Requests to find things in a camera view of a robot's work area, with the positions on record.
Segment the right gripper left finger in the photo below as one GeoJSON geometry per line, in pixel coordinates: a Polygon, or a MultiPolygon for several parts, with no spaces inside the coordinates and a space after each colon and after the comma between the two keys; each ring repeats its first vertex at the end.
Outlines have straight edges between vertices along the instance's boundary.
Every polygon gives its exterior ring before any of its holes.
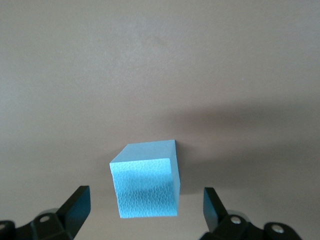
{"type": "Polygon", "coordinates": [[[41,212],[29,223],[16,227],[0,221],[2,240],[73,240],[90,214],[90,187],[82,185],[60,208],[41,212]]]}

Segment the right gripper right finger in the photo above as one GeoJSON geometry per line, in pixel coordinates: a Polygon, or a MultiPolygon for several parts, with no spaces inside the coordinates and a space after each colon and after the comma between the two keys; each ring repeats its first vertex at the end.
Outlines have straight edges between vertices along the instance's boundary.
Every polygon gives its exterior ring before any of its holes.
{"type": "Polygon", "coordinates": [[[203,215],[208,232],[204,240],[300,240],[290,226],[280,222],[267,222],[258,228],[242,214],[228,212],[212,187],[203,191],[203,215]]]}

